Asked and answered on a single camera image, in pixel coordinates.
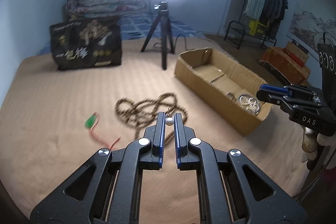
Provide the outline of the right hand in white glove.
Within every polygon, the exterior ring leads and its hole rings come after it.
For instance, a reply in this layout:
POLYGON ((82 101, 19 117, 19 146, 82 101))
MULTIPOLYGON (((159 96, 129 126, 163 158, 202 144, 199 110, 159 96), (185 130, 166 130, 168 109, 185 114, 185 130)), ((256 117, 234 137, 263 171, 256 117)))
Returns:
POLYGON ((322 147, 334 147, 335 148, 335 134, 333 136, 325 136, 320 133, 316 133, 310 128, 303 128, 302 138, 302 157, 301 162, 308 160, 315 160, 318 156, 317 148, 322 147))

